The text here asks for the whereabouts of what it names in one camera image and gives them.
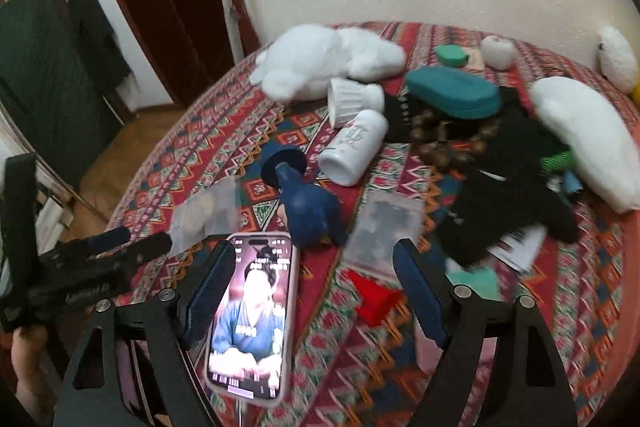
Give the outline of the person's left hand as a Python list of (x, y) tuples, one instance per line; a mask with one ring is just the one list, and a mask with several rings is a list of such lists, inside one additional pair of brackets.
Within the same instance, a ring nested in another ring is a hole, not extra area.
[(21, 327), (15, 329), (11, 347), (11, 361), (17, 378), (15, 398), (38, 425), (44, 425), (52, 411), (52, 390), (40, 366), (47, 340), (43, 326)]

